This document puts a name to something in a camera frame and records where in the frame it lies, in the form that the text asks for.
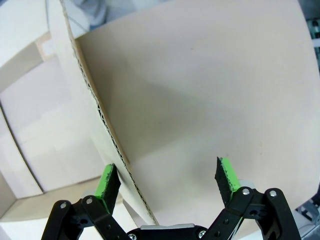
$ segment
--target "metal bolt head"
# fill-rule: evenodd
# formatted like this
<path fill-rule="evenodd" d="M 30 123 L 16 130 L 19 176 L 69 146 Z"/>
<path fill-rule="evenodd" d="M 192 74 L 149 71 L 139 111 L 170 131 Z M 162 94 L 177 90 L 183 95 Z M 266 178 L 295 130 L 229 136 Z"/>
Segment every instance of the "metal bolt head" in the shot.
<path fill-rule="evenodd" d="M 92 198 L 88 198 L 85 202 L 86 202 L 86 204 L 92 203 Z"/>
<path fill-rule="evenodd" d="M 242 194 L 243 194 L 243 195 L 248 195 L 248 194 L 250 194 L 249 189 L 248 189 L 248 188 L 243 189 L 243 190 L 242 190 Z"/>
<path fill-rule="evenodd" d="M 277 196 L 277 193 L 274 190 L 270 191 L 269 194 L 270 194 L 271 197 Z"/>
<path fill-rule="evenodd" d="M 198 237 L 201 239 L 206 233 L 206 230 L 202 230 L 199 232 Z"/>
<path fill-rule="evenodd" d="M 130 233 L 130 234 L 129 234 L 129 238 L 130 238 L 131 240 L 137 240 L 137 236 L 136 236 L 135 234 L 133 234 L 133 233 Z"/>
<path fill-rule="evenodd" d="M 64 209 L 67 206 L 67 204 L 65 202 L 61 203 L 60 208 Z"/>

